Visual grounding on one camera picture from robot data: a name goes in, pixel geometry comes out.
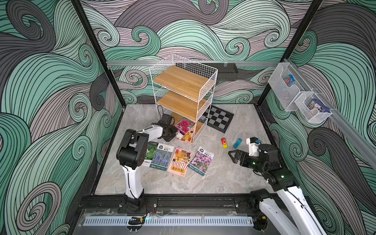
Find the magenta flower seed bag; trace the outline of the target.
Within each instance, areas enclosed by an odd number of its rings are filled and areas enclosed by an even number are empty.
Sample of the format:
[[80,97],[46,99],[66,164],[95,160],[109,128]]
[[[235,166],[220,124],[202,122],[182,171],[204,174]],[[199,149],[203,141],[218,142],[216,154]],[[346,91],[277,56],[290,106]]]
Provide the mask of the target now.
[[183,117],[175,127],[179,130],[180,133],[185,135],[195,126],[195,122],[191,121],[190,119]]

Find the striped awning shop seed bag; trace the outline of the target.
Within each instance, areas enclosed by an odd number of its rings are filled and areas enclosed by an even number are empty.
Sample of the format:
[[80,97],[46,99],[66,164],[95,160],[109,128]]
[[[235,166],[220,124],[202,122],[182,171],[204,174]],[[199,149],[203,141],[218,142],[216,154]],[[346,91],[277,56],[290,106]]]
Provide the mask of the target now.
[[182,141],[182,142],[188,142],[190,143],[193,139],[193,131],[188,131],[185,135],[183,133],[178,132],[176,134],[176,140]]

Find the green vegetable seed bag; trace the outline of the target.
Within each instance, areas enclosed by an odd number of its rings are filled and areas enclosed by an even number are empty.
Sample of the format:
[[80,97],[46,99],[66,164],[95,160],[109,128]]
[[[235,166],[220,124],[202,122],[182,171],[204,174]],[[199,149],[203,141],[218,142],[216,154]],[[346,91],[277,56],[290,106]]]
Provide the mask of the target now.
[[147,145],[147,152],[144,162],[142,163],[143,166],[150,167],[150,164],[155,156],[155,152],[158,148],[157,142],[149,142]]

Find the lavender flower seed bag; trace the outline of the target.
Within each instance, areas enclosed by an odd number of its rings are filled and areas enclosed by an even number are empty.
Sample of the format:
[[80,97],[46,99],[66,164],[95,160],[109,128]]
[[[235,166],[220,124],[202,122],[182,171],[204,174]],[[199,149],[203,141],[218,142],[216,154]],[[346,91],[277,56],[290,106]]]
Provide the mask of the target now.
[[149,167],[167,171],[170,160],[174,154],[175,147],[158,143],[154,156]]

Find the pink cosmos flower seed bag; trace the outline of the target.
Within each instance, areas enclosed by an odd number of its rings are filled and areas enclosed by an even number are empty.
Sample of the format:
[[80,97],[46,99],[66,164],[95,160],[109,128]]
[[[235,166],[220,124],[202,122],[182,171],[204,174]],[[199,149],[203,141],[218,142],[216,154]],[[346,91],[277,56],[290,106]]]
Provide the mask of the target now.
[[200,146],[194,158],[190,161],[188,168],[201,176],[205,176],[213,158],[214,154],[212,152],[209,152]]

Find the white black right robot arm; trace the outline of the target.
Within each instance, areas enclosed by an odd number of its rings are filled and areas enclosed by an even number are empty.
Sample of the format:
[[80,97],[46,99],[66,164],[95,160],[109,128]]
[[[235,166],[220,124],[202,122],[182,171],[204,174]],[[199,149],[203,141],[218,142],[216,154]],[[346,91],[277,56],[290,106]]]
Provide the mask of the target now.
[[251,192],[248,202],[251,211],[264,215],[282,235],[326,234],[277,147],[251,143],[249,152],[237,149],[228,154],[233,163],[263,177],[274,191]]

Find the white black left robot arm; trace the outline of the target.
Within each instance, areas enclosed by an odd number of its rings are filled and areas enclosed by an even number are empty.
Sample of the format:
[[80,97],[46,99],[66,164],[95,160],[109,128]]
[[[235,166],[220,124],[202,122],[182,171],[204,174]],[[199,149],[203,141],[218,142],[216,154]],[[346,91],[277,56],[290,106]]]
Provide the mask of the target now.
[[147,128],[125,131],[116,152],[116,159],[122,166],[125,176],[126,191],[122,205],[126,210],[139,212],[144,208],[144,188],[139,167],[146,158],[150,141],[154,139],[170,141],[176,136],[174,123],[173,116],[163,114],[157,123],[152,123]]

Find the teal curved plastic block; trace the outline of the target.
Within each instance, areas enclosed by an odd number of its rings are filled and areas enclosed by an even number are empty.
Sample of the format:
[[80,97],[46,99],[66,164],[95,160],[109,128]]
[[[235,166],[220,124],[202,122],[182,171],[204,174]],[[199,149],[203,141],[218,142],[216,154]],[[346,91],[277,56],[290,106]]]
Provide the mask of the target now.
[[238,138],[237,141],[233,144],[233,149],[237,149],[242,143],[242,139]]

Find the black grey chessboard box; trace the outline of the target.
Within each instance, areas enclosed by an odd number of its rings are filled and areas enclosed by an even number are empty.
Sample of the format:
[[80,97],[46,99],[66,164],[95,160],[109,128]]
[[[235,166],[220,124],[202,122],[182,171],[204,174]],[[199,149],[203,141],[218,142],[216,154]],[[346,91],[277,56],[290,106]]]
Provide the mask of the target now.
[[222,108],[211,106],[207,109],[204,114],[208,118],[207,125],[217,131],[226,133],[234,114],[223,110]]

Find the blue white packet in bin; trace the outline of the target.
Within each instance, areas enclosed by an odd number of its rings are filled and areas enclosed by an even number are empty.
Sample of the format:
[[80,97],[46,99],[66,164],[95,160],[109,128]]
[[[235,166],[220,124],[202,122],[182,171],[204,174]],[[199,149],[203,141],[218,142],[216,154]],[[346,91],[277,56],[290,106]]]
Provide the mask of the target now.
[[329,113],[329,108],[318,99],[310,99],[307,104],[309,110],[317,109],[320,113]]

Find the blue red toy in bin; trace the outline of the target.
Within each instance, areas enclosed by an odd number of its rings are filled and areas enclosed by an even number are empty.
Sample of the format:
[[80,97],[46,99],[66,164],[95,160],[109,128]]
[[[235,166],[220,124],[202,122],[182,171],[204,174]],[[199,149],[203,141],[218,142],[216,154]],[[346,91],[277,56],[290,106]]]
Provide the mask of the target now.
[[292,74],[289,74],[286,78],[284,78],[284,81],[286,86],[291,87],[295,84],[296,79]]

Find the black wall tray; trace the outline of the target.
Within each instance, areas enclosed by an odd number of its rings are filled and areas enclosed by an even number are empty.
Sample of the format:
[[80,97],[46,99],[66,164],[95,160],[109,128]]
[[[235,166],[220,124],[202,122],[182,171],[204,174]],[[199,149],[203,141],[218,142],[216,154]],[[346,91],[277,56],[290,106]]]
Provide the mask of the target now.
[[218,69],[217,81],[236,81],[238,78],[238,68],[235,63],[205,63],[205,65]]

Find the clear wall bin left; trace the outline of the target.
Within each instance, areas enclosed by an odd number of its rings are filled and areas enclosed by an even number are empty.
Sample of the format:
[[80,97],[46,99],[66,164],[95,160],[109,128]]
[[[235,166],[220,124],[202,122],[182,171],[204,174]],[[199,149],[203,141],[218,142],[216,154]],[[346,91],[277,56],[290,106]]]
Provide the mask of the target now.
[[[295,84],[291,87],[286,86],[284,81],[284,78],[289,74],[292,74],[296,79]],[[269,78],[268,83],[284,111],[291,112],[298,110],[294,101],[301,92],[307,90],[308,86],[299,69],[294,64],[279,63]]]

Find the clear wall bin right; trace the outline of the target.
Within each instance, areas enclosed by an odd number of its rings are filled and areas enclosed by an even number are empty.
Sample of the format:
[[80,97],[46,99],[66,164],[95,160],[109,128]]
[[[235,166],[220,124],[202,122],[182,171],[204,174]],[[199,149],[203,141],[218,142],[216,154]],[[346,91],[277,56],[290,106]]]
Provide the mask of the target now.
[[314,92],[301,92],[294,102],[310,123],[322,123],[332,115],[330,109]]

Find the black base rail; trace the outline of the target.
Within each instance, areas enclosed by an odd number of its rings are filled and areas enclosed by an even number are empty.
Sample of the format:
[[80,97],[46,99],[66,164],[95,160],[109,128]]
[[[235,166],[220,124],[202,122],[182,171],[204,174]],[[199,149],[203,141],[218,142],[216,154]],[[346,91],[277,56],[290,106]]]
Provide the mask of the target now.
[[181,210],[231,210],[236,213],[245,213],[257,216],[260,213],[259,202],[269,196],[275,200],[277,206],[287,211],[286,205],[275,193],[258,190],[250,193],[233,194],[145,194],[140,205],[130,204],[124,195],[91,195],[81,199],[78,211],[84,209],[107,210],[111,212],[141,214],[152,212],[165,215]]

